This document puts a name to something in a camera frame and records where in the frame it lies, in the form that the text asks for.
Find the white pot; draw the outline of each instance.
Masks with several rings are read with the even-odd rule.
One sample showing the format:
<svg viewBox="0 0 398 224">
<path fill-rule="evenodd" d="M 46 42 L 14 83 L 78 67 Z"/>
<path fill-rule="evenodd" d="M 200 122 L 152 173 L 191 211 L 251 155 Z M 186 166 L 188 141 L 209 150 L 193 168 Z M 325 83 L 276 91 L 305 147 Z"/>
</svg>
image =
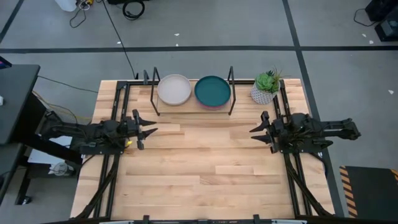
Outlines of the white pot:
<svg viewBox="0 0 398 224">
<path fill-rule="evenodd" d="M 276 95 L 278 95 L 279 89 L 280 89 L 280 83 L 278 85 L 278 91 L 276 91 L 275 93 L 269 93 L 264 90 L 259 90 L 257 88 L 257 84 L 254 83 L 253 87 L 251 88 L 250 95 L 251 95 L 251 98 L 253 98 L 253 100 L 256 103 L 265 105 L 265 104 L 272 102 L 274 97 Z"/>
</svg>

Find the teal plate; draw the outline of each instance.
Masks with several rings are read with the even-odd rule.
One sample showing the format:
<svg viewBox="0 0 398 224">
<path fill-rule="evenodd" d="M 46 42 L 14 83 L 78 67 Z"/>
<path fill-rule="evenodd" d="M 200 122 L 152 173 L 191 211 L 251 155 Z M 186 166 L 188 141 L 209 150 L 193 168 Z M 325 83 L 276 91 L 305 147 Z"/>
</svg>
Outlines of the teal plate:
<svg viewBox="0 0 398 224">
<path fill-rule="evenodd" d="M 231 88 L 222 78 L 211 75 L 197 82 L 195 96 L 204 106 L 223 106 L 231 98 Z"/>
</svg>

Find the potted plant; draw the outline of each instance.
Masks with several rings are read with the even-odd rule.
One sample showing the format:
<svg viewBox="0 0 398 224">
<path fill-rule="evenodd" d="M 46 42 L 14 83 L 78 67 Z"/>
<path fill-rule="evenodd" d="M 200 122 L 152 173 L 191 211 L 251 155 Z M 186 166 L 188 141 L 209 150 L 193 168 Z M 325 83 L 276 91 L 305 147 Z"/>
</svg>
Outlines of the potted plant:
<svg viewBox="0 0 398 224">
<path fill-rule="evenodd" d="M 280 72 L 276 68 L 266 73 L 261 73 L 256 77 L 256 82 L 251 89 L 251 98 L 256 103 L 268 104 L 278 94 L 281 78 Z"/>
</svg>

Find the black desk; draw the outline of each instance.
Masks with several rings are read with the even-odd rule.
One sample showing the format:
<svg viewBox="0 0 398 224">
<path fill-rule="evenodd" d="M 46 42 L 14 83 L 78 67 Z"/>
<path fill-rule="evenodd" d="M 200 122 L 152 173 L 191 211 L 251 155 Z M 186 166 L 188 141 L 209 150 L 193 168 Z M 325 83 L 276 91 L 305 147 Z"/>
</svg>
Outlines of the black desk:
<svg viewBox="0 0 398 224">
<path fill-rule="evenodd" d="M 52 141 L 45 141 L 35 133 L 46 112 L 45 106 L 32 93 L 39 70 L 38 65 L 13 65 L 0 70 L 0 96 L 4 98 L 4 104 L 0 106 L 0 175 L 9 172 L 4 175 L 0 203 L 16 167 L 22 165 L 29 168 L 24 156 L 25 146 L 78 166 L 82 161 L 78 152 Z M 26 192 L 28 185 L 29 181 L 27 184 L 22 183 L 21 189 Z"/>
</svg>

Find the white plate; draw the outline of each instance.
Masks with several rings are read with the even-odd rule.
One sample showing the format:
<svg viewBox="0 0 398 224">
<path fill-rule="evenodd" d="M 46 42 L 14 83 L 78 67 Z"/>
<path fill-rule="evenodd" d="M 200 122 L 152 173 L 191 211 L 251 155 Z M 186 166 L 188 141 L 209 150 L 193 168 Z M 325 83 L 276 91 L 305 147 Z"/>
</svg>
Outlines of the white plate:
<svg viewBox="0 0 398 224">
<path fill-rule="evenodd" d="M 191 95 L 192 87 L 187 78 L 182 75 L 167 75 L 157 85 L 159 98 L 168 105 L 181 105 Z"/>
</svg>

